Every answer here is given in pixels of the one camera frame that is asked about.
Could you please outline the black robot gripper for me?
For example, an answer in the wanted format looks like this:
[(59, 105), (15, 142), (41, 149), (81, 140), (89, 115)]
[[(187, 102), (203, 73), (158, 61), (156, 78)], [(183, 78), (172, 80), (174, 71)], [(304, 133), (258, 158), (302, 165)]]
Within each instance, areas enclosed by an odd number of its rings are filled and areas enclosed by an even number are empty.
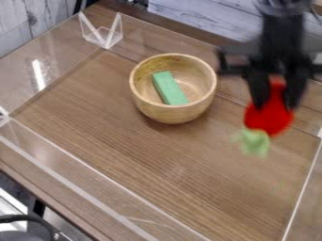
[(219, 74), (247, 75), (252, 104), (260, 109), (270, 97), (268, 74), (284, 74), (283, 102), (287, 110), (299, 106), (311, 75), (322, 73), (322, 40), (304, 30), (304, 15), (313, 0), (254, 0), (262, 17), (259, 36), (239, 45), (218, 48)]

